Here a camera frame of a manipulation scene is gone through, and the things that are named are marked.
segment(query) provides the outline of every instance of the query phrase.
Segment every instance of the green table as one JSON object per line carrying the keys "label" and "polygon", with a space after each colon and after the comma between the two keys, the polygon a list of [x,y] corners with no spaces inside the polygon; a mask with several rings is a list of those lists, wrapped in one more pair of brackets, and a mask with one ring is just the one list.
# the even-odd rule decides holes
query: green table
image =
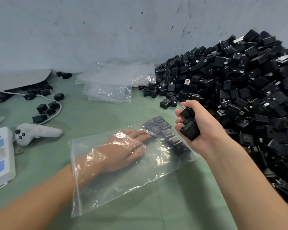
{"label": "green table", "polygon": [[[35,139],[25,152],[16,157],[16,177],[0,190],[0,208],[24,192],[53,176],[70,163],[67,142],[88,135],[126,127],[162,115],[175,125],[175,108],[159,107],[161,97],[143,97],[132,90],[130,104],[88,102],[75,85],[75,76],[63,80],[50,77],[54,93],[62,92],[63,110],[46,126],[63,130],[60,139]],[[36,107],[48,101],[37,97],[26,101],[13,96],[0,104],[0,116],[6,116],[0,127],[12,131],[21,123],[31,123]],[[71,219],[67,208],[50,229],[237,229],[225,200],[205,160],[197,161],[132,191],[80,217]]]}

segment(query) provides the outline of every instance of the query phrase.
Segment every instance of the white cable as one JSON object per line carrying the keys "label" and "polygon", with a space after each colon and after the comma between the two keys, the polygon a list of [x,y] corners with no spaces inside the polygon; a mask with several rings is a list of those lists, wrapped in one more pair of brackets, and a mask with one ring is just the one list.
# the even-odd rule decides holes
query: white cable
{"label": "white cable", "polygon": [[[8,93],[8,94],[17,94],[17,95],[21,95],[21,96],[25,96],[25,94],[23,93],[12,93],[12,92],[5,92],[5,91],[0,91],[1,93]],[[60,108],[59,110],[57,111],[57,113],[54,115],[54,116],[51,116],[49,119],[45,120],[44,122],[41,122],[39,123],[38,125],[43,125],[45,123],[48,123],[50,120],[52,120],[53,118],[57,117],[58,114],[60,114],[61,110],[62,110],[62,105],[56,101],[56,100],[53,100],[53,99],[50,99],[50,98],[47,98],[45,96],[42,96],[40,94],[37,94],[36,96],[40,96],[40,97],[43,97],[44,99],[48,100],[48,101],[54,101],[54,102],[57,102],[59,105],[60,105]]]}

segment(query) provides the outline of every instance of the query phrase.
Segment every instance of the wall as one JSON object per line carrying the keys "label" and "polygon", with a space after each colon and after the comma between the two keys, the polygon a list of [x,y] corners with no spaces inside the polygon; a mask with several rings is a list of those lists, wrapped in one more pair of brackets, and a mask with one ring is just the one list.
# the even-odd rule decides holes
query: wall
{"label": "wall", "polygon": [[0,73],[163,62],[250,28],[288,47],[288,0],[0,0]]}

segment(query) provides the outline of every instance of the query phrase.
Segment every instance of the hand inside plastic bag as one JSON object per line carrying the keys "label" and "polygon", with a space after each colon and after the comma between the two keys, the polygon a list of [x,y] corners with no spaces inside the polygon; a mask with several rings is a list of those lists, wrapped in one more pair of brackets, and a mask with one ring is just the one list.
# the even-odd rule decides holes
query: hand inside plastic bag
{"label": "hand inside plastic bag", "polygon": [[94,176],[122,169],[141,158],[150,138],[146,130],[124,130],[111,136],[103,145],[76,160],[78,182],[85,184]]}

